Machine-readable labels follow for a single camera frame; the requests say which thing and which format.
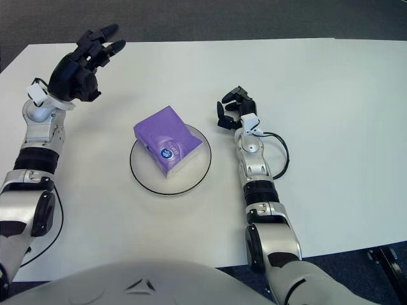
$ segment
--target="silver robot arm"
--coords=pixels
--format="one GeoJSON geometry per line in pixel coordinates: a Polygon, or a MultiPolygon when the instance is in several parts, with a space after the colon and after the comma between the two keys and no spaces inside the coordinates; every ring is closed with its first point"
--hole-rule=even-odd
{"type": "Polygon", "coordinates": [[[7,297],[34,238],[44,236],[52,227],[53,181],[65,142],[66,111],[74,109],[74,98],[91,102],[100,95],[97,67],[105,66],[125,46],[124,41],[102,45],[117,30],[117,25],[110,25],[87,31],[75,51],[60,61],[48,85],[35,79],[26,88],[30,99],[22,114],[27,132],[14,169],[0,187],[0,301],[7,297]]]}
{"type": "Polygon", "coordinates": [[[271,293],[281,305],[374,304],[354,295],[317,266],[301,260],[300,243],[263,157],[261,138],[271,133],[263,133],[258,127],[256,104],[243,88],[229,92],[222,103],[234,100],[236,102],[226,105],[226,110],[238,111],[239,121],[225,116],[223,106],[218,102],[218,125],[237,129],[235,142],[249,224],[245,234],[251,269],[266,274],[271,293]]]}

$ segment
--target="white table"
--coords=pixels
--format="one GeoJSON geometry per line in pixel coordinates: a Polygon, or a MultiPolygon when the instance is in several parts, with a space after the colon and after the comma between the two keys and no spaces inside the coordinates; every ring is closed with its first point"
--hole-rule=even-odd
{"type": "MultiPolygon", "coordinates": [[[[49,76],[73,44],[30,45],[0,74],[0,174],[25,133],[24,88],[49,76]]],[[[216,126],[216,101],[242,85],[261,127],[286,140],[291,163],[276,181],[303,255],[407,240],[407,43],[283,39],[129,43],[97,77],[102,95],[67,113],[56,185],[66,224],[15,280],[54,280],[123,259],[246,263],[245,203],[233,134],[216,126]],[[132,127],[171,105],[212,147],[190,193],[163,197],[133,178],[132,127]]],[[[266,139],[274,172],[282,149],[266,139]]],[[[33,244],[34,255],[55,236],[33,244]]]]}

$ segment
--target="blue circular logo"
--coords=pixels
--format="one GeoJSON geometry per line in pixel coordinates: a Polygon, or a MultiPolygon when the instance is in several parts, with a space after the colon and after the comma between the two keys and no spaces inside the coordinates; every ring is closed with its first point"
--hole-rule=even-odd
{"type": "Polygon", "coordinates": [[[161,150],[161,156],[165,159],[171,159],[173,157],[173,155],[174,155],[174,153],[167,148],[163,148],[161,150]]]}

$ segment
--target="purple tissue box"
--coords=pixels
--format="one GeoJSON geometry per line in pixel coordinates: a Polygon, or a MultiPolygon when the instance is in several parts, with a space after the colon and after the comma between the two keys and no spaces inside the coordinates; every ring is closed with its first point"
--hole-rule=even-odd
{"type": "Polygon", "coordinates": [[[170,177],[191,159],[195,155],[193,152],[202,144],[185,127],[171,106],[136,124],[134,134],[166,177],[170,177]]]}

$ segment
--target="gray carpet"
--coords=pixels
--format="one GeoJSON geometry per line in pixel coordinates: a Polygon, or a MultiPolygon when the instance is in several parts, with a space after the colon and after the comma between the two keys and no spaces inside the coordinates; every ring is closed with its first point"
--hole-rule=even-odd
{"type": "MultiPolygon", "coordinates": [[[[337,37],[407,40],[402,0],[0,0],[0,71],[28,44],[73,43],[87,29],[117,23],[127,41],[197,41],[337,37]]],[[[394,248],[406,272],[407,243],[394,248]]],[[[356,294],[382,304],[398,301],[379,265],[365,251],[307,259],[356,294]]],[[[228,268],[264,293],[264,276],[228,268]]],[[[37,283],[11,286],[11,293],[37,283]]]]}

